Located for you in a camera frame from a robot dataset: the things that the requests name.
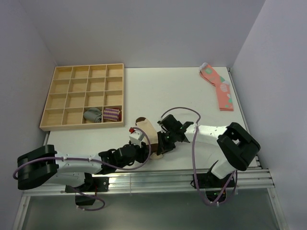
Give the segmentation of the cream and brown sock pair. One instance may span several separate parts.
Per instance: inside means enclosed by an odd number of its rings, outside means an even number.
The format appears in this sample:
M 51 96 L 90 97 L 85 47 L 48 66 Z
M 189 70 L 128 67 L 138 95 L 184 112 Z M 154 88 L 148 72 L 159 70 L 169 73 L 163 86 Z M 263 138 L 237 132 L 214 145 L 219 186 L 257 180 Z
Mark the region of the cream and brown sock pair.
M 148 136 L 152 154 L 150 159 L 159 160 L 163 158 L 163 154 L 158 155 L 158 134 L 152 123 L 145 117 L 138 117 L 135 121 L 136 127 L 140 128 Z

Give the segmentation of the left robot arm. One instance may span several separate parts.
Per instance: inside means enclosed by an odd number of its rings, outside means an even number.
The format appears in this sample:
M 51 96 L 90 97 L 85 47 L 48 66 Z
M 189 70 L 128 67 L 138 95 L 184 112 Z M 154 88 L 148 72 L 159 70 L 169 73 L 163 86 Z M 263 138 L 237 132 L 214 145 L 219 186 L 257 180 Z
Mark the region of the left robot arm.
M 89 157 L 75 157 L 44 145 L 17 159 L 13 178 L 18 189 L 29 190 L 43 184 L 64 184 L 82 191 L 94 185 L 93 174 L 110 174 L 116 170 L 132 171 L 134 162 L 144 165 L 152 153 L 152 146 L 129 142 L 118 149 L 109 149 Z

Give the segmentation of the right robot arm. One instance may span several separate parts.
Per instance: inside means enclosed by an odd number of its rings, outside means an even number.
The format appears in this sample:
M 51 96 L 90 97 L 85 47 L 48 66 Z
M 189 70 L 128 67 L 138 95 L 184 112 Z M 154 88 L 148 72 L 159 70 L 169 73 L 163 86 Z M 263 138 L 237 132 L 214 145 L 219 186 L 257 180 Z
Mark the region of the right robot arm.
M 176 142 L 207 143 L 220 147 L 223 153 L 208 170 L 197 176 L 200 188 L 215 188 L 226 183 L 235 170 L 246 171 L 260 151 L 260 144 L 239 124 L 204 126 L 193 122 L 181 123 L 173 115 L 158 121 L 158 155 L 172 151 Z

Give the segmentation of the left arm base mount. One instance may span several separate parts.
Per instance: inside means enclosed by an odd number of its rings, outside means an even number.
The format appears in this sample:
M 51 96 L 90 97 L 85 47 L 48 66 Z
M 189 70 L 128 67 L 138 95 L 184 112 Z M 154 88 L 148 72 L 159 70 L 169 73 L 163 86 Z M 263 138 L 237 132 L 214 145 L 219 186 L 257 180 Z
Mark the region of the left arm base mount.
M 105 201 L 98 196 L 99 192 L 107 192 L 109 186 L 108 177 L 89 177 L 83 185 L 72 187 L 65 186 L 65 193 L 75 193 L 75 204 L 83 211 L 99 211 L 106 205 Z M 101 202 L 100 207 L 91 208 L 95 201 Z

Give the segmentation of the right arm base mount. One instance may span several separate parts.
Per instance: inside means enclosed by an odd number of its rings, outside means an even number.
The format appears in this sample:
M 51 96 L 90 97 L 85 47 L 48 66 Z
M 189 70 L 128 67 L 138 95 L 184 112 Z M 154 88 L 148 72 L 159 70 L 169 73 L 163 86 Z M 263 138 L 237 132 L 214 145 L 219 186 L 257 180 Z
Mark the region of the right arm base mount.
M 206 200 L 216 206 L 223 204 L 227 198 L 231 198 L 236 193 L 237 171 L 228 174 L 223 179 L 218 179 L 210 173 L 197 173 L 199 189 L 205 189 Z

